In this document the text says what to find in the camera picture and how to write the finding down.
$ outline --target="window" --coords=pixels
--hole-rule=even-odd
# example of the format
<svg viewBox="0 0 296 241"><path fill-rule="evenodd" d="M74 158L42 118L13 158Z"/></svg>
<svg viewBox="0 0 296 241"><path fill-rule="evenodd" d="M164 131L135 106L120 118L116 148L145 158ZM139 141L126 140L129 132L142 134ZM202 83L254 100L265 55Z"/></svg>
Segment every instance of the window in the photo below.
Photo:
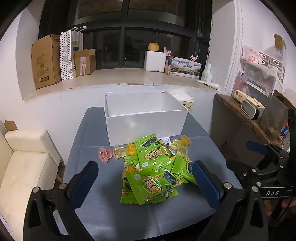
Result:
<svg viewBox="0 0 296 241"><path fill-rule="evenodd" d="M211 0L46 0L39 38L87 26L83 48L96 49L96 68L144 66L151 42L173 56L207 60Z"/></svg>

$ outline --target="metal screw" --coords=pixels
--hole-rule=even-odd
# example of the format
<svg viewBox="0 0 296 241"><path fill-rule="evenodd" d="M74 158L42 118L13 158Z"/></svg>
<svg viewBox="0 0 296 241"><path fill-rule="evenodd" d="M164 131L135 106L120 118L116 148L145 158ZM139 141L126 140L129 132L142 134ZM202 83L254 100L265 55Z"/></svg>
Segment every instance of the metal screw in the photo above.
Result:
<svg viewBox="0 0 296 241"><path fill-rule="evenodd" d="M60 189L65 189L67 187L67 184L66 183L61 183L60 185L59 185L59 188Z"/></svg>
<svg viewBox="0 0 296 241"><path fill-rule="evenodd" d="M230 183L224 183L224 187L230 189L232 188L232 185Z"/></svg>
<svg viewBox="0 0 296 241"><path fill-rule="evenodd" d="M252 187L252 190L254 191L254 192L258 192L259 191L259 189L258 189L258 187Z"/></svg>
<svg viewBox="0 0 296 241"><path fill-rule="evenodd" d="M39 191L39 187L34 187L34 188L33 188L33 192L34 192L34 193L36 193L36 192L38 192L38 191Z"/></svg>

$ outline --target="windowsill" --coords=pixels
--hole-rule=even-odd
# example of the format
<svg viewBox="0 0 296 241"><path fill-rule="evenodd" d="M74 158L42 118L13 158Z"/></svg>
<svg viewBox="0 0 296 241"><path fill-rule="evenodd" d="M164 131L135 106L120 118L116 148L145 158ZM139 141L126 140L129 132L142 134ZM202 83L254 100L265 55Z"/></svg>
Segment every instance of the windowsill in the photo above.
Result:
<svg viewBox="0 0 296 241"><path fill-rule="evenodd" d="M169 76L166 73L148 72L144 69L102 69L96 70L91 75L78 76L74 79L64 80L55 85L34 90L24 100L29 100L56 91L107 84L177 85L217 92L217 90L211 87L196 82L196 79L194 78Z"/></svg>

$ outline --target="white sofa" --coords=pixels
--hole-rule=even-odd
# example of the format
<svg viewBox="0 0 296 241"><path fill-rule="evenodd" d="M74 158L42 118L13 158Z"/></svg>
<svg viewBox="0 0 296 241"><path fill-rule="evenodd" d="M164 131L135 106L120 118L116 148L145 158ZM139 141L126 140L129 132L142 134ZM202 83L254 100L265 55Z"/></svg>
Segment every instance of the white sofa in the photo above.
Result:
<svg viewBox="0 0 296 241"><path fill-rule="evenodd" d="M0 214L22 241L24 218L31 191L54 186L60 156L46 130L0 133Z"/></svg>

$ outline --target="open box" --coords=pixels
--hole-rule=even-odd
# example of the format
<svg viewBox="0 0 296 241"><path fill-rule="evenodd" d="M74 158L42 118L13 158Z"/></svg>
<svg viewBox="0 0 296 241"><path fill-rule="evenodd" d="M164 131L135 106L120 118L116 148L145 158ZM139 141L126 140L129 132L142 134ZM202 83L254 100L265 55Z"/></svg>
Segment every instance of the open box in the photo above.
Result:
<svg viewBox="0 0 296 241"><path fill-rule="evenodd" d="M105 95L105 117L110 146L132 143L155 133L181 134L187 108L164 90L110 92Z"/></svg>

